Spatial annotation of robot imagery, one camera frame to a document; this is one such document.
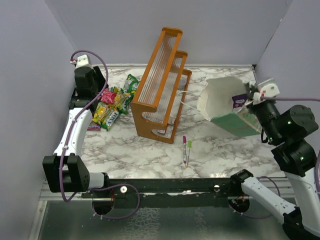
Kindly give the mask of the green apple tea packet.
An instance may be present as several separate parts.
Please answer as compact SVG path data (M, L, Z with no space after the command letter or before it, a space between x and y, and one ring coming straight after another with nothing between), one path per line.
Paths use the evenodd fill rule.
M122 90L124 93L135 92L138 89L139 83L139 80L135 76L128 74Z

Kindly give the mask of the purple white snack packet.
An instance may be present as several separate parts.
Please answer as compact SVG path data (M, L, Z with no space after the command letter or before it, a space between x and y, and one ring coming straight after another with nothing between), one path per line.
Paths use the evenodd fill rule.
M239 94L231 97L232 99L232 108L235 111L236 109L242 108L246 101L248 100L247 94Z

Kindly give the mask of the green patterned paper bag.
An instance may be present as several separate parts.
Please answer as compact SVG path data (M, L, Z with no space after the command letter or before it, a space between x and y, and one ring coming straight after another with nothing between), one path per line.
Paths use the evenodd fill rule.
M183 103L184 127L194 127L204 135L216 138L241 138L257 136L262 127L257 118L249 113L245 104L233 110L232 97L245 94L245 83L236 76L210 78L205 81L200 93L183 90L187 78L179 82L179 95L190 97Z

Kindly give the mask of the green Fox's snack packet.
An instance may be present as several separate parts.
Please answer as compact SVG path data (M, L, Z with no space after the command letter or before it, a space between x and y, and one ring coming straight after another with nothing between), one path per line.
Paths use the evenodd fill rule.
M101 119L100 126L106 131L109 131L120 115L121 112L119 112L118 110L109 110Z

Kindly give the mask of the red snack packet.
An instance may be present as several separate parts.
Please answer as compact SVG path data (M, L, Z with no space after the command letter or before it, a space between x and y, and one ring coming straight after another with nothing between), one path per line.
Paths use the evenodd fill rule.
M117 93L113 91L109 91L108 89L105 89L100 97L100 101L108 105L115 104L116 100L117 100Z

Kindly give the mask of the yellow green striped packet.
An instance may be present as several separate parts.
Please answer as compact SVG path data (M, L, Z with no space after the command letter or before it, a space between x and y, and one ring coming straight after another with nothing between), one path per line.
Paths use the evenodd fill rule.
M112 103L111 106L118 112L122 114L127 114L128 109L130 107L130 103L134 98L135 91L129 91L126 89L117 88L115 86L109 88L109 91L116 94L114 98L114 103Z

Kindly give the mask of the purple berry snack packet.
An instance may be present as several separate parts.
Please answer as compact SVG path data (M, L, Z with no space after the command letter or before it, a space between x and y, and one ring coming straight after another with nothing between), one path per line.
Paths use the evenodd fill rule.
M101 126L95 122L91 122L87 128L88 131L100 131Z

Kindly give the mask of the yellow fruit snack packet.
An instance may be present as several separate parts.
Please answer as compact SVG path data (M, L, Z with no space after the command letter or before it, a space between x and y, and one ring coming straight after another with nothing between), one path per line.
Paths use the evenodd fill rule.
M97 105L97 108L95 110L95 113L93 115L92 121L95 124L100 124L102 122L102 119L107 115L107 113L110 110L110 105L105 102L99 102Z

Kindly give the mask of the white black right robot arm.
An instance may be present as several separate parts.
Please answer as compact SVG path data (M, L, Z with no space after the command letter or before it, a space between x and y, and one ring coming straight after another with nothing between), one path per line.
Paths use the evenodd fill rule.
M279 113L274 100L247 106L266 134L271 153L284 172L297 200L297 205L285 201L265 187L249 171L231 176L229 189L236 195L253 197L282 225L291 240L320 238L320 186L316 175L317 156L305 138L319 126L309 107L294 105Z

